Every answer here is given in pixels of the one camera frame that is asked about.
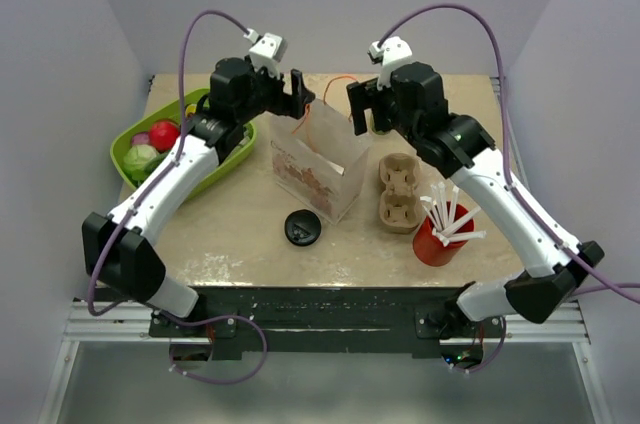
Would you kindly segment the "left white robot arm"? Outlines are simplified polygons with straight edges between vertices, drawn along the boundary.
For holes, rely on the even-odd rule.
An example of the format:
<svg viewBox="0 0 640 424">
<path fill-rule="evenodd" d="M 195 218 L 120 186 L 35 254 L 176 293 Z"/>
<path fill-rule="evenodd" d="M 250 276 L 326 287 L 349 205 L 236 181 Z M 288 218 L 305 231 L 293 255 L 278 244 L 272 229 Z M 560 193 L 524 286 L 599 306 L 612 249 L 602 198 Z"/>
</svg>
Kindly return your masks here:
<svg viewBox="0 0 640 424">
<path fill-rule="evenodd" d="M 219 61 L 208 93 L 186 121 L 186 135 L 126 201 L 83 222 L 90 282 L 172 314 L 173 326 L 185 336 L 200 334 L 207 312 L 193 288 L 168 275 L 154 249 L 157 238 L 194 188 L 240 144 L 247 123 L 265 112 L 300 119 L 314 98 L 299 70 L 272 77 L 246 58 Z"/>
</svg>

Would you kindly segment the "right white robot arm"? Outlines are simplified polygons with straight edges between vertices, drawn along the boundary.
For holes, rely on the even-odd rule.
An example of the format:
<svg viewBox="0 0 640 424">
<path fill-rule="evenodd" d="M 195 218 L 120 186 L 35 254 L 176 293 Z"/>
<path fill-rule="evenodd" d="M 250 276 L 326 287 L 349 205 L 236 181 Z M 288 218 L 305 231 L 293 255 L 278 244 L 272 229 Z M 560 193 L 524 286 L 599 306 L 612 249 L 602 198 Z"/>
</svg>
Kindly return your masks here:
<svg viewBox="0 0 640 424">
<path fill-rule="evenodd" d="M 442 317 L 452 334 L 469 336 L 482 320 L 508 314 L 542 324 L 603 259 L 598 243 L 579 241 L 539 205 L 476 119 L 449 110 L 442 77 L 431 66 L 403 65 L 389 86 L 370 79 L 348 85 L 347 95 L 356 134 L 366 132 L 367 113 L 377 130 L 396 131 L 473 199 L 522 262 L 521 273 L 467 284 L 446 304 Z"/>
</svg>

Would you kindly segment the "brown pulp cup carrier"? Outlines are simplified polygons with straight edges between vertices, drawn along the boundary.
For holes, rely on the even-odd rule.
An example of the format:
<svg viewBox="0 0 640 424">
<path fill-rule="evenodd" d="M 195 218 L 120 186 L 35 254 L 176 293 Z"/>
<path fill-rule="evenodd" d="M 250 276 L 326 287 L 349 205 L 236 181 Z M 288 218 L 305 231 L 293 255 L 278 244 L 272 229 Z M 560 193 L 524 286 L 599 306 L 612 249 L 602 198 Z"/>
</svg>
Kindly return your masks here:
<svg viewBox="0 0 640 424">
<path fill-rule="evenodd" d="M 397 234 L 413 232 L 423 221 L 418 159 L 405 153 L 392 153 L 379 161 L 378 169 L 384 187 L 378 206 L 383 227 Z"/>
</svg>

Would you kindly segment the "green bottle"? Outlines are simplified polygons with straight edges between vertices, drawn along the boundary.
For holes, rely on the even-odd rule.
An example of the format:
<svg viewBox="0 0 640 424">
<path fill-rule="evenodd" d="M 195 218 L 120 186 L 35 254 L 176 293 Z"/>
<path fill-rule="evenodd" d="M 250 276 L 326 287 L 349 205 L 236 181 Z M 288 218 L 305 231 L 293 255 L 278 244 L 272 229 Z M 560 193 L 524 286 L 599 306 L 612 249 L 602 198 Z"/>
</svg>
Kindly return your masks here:
<svg viewBox="0 0 640 424">
<path fill-rule="evenodd" d="M 199 106 L 196 103 L 189 104 L 185 109 L 185 115 L 187 118 L 191 118 L 198 111 Z"/>
</svg>

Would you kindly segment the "red apple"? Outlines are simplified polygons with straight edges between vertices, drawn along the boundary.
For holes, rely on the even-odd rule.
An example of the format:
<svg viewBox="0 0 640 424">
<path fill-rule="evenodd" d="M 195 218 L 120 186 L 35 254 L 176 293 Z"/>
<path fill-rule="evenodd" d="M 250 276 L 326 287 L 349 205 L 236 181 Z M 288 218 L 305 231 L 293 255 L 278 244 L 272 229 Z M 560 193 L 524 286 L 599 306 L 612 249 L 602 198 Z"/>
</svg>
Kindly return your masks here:
<svg viewBox="0 0 640 424">
<path fill-rule="evenodd" d="M 159 153 L 169 151 L 180 137 L 180 126 L 172 120 L 158 120 L 148 131 L 150 145 Z"/>
</svg>

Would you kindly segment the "white wrapped straw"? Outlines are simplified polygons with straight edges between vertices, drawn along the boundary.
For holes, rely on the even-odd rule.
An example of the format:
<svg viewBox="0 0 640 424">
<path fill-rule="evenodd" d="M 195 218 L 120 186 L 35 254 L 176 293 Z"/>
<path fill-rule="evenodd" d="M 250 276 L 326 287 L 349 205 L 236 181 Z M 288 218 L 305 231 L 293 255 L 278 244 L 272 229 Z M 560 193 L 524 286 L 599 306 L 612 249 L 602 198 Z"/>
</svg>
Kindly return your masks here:
<svg viewBox="0 0 640 424">
<path fill-rule="evenodd" d="M 462 244 L 470 240 L 480 240 L 486 237 L 486 231 L 463 231 L 466 224 L 471 224 L 474 217 L 481 211 L 479 206 L 465 211 L 456 218 L 455 212 L 459 204 L 460 189 L 453 187 L 448 193 L 443 182 L 430 185 L 431 194 L 420 197 L 426 221 L 431 225 L 431 235 L 444 247 Z"/>
</svg>

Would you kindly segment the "red cup holder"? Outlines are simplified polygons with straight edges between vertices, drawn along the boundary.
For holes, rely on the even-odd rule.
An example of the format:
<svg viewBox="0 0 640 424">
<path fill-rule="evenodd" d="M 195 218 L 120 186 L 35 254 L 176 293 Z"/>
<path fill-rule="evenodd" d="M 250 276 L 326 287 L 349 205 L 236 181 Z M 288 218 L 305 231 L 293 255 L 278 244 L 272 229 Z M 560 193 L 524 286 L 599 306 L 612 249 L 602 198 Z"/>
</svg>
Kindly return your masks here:
<svg viewBox="0 0 640 424">
<path fill-rule="evenodd" d="M 433 234 L 433 222 L 427 211 L 428 203 L 423 203 L 425 218 L 413 237 L 412 248 L 415 256 L 425 265 L 442 267 L 466 245 L 466 241 L 453 242 L 445 246 Z"/>
</svg>

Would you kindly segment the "red onion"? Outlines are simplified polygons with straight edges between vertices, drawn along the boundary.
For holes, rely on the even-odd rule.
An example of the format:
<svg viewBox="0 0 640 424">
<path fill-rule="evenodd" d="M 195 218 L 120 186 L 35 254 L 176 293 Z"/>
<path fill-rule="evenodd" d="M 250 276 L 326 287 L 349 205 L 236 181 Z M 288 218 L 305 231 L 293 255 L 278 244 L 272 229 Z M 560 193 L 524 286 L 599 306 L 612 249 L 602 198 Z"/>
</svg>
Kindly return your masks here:
<svg viewBox="0 0 640 424">
<path fill-rule="evenodd" d="M 150 137 L 148 132 L 139 132 L 132 136 L 131 146 L 149 145 Z"/>
</svg>

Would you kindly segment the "green cabbage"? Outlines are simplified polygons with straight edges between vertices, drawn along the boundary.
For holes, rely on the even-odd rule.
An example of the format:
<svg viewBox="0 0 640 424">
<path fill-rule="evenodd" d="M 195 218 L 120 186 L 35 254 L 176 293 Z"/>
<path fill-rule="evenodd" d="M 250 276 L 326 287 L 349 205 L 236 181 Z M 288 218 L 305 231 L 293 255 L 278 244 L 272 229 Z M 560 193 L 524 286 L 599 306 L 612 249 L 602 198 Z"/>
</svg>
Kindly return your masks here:
<svg viewBox="0 0 640 424">
<path fill-rule="evenodd" d="M 144 181 L 149 175 L 148 166 L 158 156 L 158 151 L 151 145 L 134 145 L 124 155 L 122 169 L 132 181 Z"/>
</svg>

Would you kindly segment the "green plastic bin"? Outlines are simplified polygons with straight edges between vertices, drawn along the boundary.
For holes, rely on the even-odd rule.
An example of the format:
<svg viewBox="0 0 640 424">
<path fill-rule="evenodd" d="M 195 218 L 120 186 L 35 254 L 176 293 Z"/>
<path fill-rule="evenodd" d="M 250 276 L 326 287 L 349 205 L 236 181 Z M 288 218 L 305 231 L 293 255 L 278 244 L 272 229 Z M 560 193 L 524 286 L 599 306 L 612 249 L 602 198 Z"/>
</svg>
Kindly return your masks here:
<svg viewBox="0 0 640 424">
<path fill-rule="evenodd" d="M 125 169 L 124 158 L 131 147 L 131 140 L 136 134 L 148 131 L 152 124 L 158 120 L 171 120 L 179 122 L 179 101 L 171 102 L 158 110 L 151 112 L 148 116 L 143 117 L 140 121 L 123 131 L 114 139 L 111 144 L 110 155 L 116 171 L 123 178 L 124 184 L 132 190 L 138 188 L 138 181 L 132 178 L 130 173 Z M 244 126 L 244 138 L 241 143 L 234 149 L 230 157 L 225 160 L 215 171 L 206 176 L 188 195 L 187 200 L 195 198 L 204 192 L 207 188 L 213 186 L 216 182 L 230 174 L 235 168 L 241 165 L 253 151 L 258 136 L 257 128 L 254 122 L 250 122 Z"/>
</svg>

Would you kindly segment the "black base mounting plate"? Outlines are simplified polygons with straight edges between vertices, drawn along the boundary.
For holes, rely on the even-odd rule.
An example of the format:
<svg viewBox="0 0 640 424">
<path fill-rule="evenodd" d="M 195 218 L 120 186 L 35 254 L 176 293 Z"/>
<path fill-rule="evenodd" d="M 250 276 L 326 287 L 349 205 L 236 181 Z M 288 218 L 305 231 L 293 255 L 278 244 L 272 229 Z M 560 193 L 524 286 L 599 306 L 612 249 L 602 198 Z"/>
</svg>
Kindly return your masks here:
<svg viewBox="0 0 640 424">
<path fill-rule="evenodd" d="M 216 360 L 245 352 L 378 353 L 438 358 L 450 344 L 452 361 L 465 347 L 501 335 L 496 317 L 445 326 L 442 310 L 454 288 L 200 287 L 189 326 L 155 315 L 154 338 L 213 343 Z"/>
</svg>

